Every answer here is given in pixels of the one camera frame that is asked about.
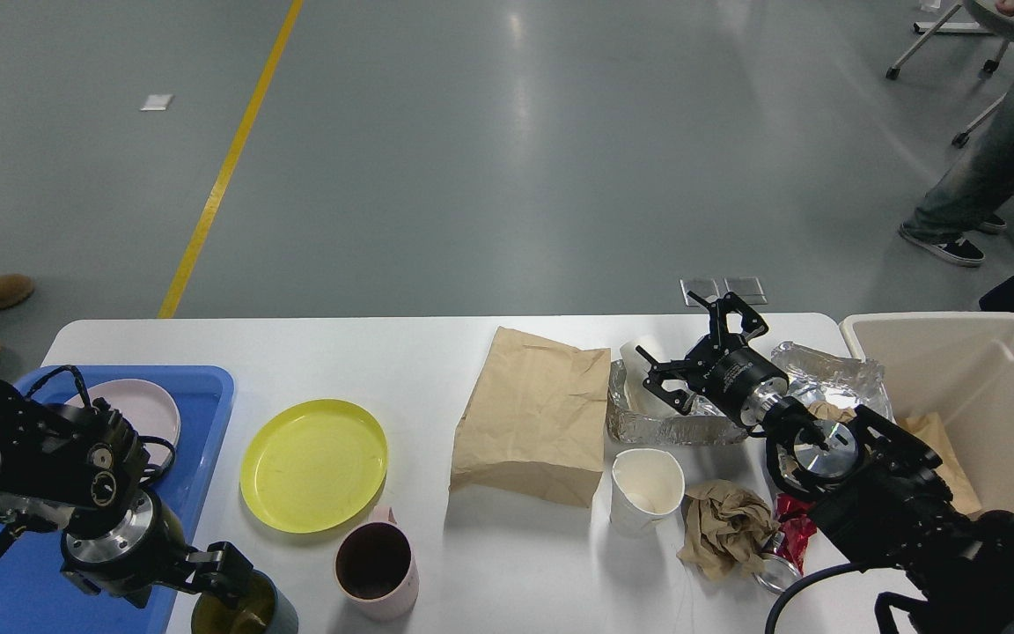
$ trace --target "gray floor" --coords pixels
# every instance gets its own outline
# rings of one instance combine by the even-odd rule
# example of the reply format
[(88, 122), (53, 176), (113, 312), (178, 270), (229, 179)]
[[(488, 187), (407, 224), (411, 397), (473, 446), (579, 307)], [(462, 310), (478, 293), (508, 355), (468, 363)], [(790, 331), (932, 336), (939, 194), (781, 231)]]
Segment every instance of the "gray floor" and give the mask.
[[(152, 318), (289, 1), (0, 3), (0, 376)], [(307, 0), (178, 318), (973, 308), (1014, 272), (894, 233), (1014, 75), (915, 0)], [(140, 113), (174, 92), (166, 113)]]

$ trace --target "mug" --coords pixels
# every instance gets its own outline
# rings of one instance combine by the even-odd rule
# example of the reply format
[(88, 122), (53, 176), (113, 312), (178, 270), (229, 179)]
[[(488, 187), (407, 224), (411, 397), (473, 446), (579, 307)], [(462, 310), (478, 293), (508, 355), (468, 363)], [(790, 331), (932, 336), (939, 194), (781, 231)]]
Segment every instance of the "mug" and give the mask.
[(393, 509), (375, 506), (370, 517), (339, 545), (335, 556), (339, 589), (366, 617), (390, 621), (417, 602), (417, 564), (410, 539), (397, 529)]
[(190, 615), (193, 634), (297, 634), (298, 630), (295, 607), (260, 570), (252, 571), (248, 592), (236, 609), (205, 592)]

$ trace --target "cable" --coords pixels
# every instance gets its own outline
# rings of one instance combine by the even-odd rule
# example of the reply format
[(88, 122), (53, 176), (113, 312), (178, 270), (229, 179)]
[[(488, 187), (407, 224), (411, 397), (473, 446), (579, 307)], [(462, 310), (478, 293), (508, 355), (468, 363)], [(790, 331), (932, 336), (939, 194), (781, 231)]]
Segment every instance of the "cable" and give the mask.
[(169, 440), (166, 440), (166, 438), (156, 436), (141, 436), (140, 442), (143, 444), (158, 444), (164, 446), (166, 449), (166, 459), (162, 462), (162, 465), (148, 465), (143, 470), (140, 485), (158, 482), (174, 465), (174, 445)]
[(800, 581), (796, 581), (793, 585), (790, 585), (788, 589), (784, 591), (777, 597), (777, 602), (773, 604), (770, 610), (770, 616), (765, 619), (765, 634), (774, 634), (777, 631), (777, 620), (781, 618), (781, 611), (785, 610), (785, 606), (788, 605), (796, 594), (799, 594), (801, 590), (805, 589), (813, 583), (823, 581), (825, 578), (836, 577), (840, 574), (845, 574), (848, 572), (866, 572), (872, 569), (878, 569), (878, 567), (889, 567), (882, 565), (870, 565), (866, 563), (848, 563), (840, 564), (838, 566), (825, 567), (825, 569), (819, 572), (813, 572), (808, 575), (808, 577), (801, 578)]
[(55, 368), (50, 373), (45, 374), (44, 377), (40, 377), (30, 386), (29, 392), (25, 393), (24, 398), (31, 398), (37, 394), (37, 391), (42, 390), (46, 383), (50, 381), (50, 378), (57, 376), (61, 372), (69, 372), (73, 376), (73, 383), (77, 388), (77, 395), (81, 398), (81, 403), (84, 407), (91, 407), (92, 403), (88, 399), (88, 389), (84, 386), (84, 377), (81, 376), (81, 371), (77, 369), (76, 365), (62, 365), (60, 368)]

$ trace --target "yellow floor line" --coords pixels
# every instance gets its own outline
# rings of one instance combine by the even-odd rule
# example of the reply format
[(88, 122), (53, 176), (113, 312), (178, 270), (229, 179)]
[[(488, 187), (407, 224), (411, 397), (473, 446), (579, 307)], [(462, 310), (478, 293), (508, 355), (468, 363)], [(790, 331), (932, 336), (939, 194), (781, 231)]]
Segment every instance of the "yellow floor line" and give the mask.
[(190, 241), (186, 244), (186, 253), (183, 260), (174, 270), (174, 277), (170, 281), (170, 288), (166, 290), (166, 297), (162, 300), (161, 308), (158, 308), (158, 318), (168, 320), (174, 316), (177, 310), (177, 302), (183, 300), (183, 292), (186, 292), (186, 284), (191, 280), (194, 272), (194, 265), (198, 262), (198, 254), (202, 253), (202, 245), (206, 242), (206, 236), (210, 234), (210, 226), (217, 216), (217, 208), (221, 205), (222, 197), (225, 197), (225, 190), (229, 188), (230, 178), (233, 178), (233, 168), (237, 166), (237, 159), (241, 157), (241, 150), (244, 149), (244, 142), (249, 139), (249, 131), (257, 121), (257, 114), (261, 112), (261, 103), (265, 100), (265, 93), (269, 91), (269, 84), (273, 81), (273, 76), (277, 74), (277, 65), (281, 62), (281, 54), (284, 47), (292, 36), (292, 27), (295, 25), (299, 7), (303, 0), (292, 0), (289, 7), (289, 15), (285, 16), (281, 25), (281, 32), (277, 36), (277, 43), (273, 44), (273, 50), (269, 53), (269, 61), (265, 62), (265, 69), (261, 72), (261, 79), (257, 80), (257, 87), (252, 89), (252, 96), (249, 97), (249, 105), (244, 109), (244, 117), (241, 117), (241, 124), (237, 126), (237, 133), (230, 143), (229, 152), (225, 153), (225, 160), (222, 161), (222, 168), (217, 172), (217, 181), (214, 188), (210, 190), (210, 197), (206, 198), (206, 206), (202, 208), (202, 217), (195, 225), (194, 234), (190, 236)]

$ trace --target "chair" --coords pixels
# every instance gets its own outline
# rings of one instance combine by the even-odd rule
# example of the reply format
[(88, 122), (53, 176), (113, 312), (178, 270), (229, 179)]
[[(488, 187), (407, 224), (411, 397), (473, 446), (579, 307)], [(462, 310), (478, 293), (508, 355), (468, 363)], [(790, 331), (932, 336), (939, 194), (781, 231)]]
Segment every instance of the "chair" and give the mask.
[[(902, 64), (906, 64), (906, 61), (910, 60), (911, 57), (914, 56), (914, 53), (917, 52), (918, 49), (921, 49), (922, 45), (926, 44), (926, 41), (929, 40), (930, 37), (933, 37), (935, 32), (941, 30), (943, 25), (949, 21), (950, 17), (962, 8), (969, 12), (969, 15), (972, 16), (972, 19), (977, 21), (977, 24), (981, 24), (981, 27), (991, 33), (994, 33), (994, 36), (999, 36), (1003, 39), (1001, 47), (999, 47), (997, 52), (997, 56), (994, 57), (994, 59), (985, 61), (985, 65), (981, 70), (981, 76), (991, 77), (994, 72), (997, 72), (997, 68), (999, 68), (1001, 60), (1004, 59), (1004, 53), (1007, 51), (1007, 48), (1009, 48), (1010, 44), (1014, 44), (1014, 16), (1002, 15), (1001, 12), (997, 11), (997, 3), (995, 3), (995, 0), (961, 0), (958, 1), (958, 3), (954, 3), (952, 7), (945, 11), (945, 13), (942, 13), (940, 19), (931, 25), (929, 29), (926, 29), (925, 33), (923, 33), (923, 36), (915, 42), (913, 47), (902, 53), (901, 56), (897, 58), (897, 61), (894, 61), (894, 64), (890, 65), (889, 69), (886, 69), (886, 79), (897, 79), (897, 73), (901, 70)], [(970, 133), (972, 133), (979, 125), (989, 119), (991, 114), (997, 112), (999, 104), (1001, 104), (1003, 100), (1004, 97), (1001, 96), (997, 99), (997, 101), (995, 101), (995, 103), (989, 105), (989, 108), (979, 114), (974, 120), (970, 121), (969, 124), (965, 126), (964, 130), (958, 132), (957, 135), (953, 137), (953, 147), (963, 148), (964, 145), (969, 142)]]

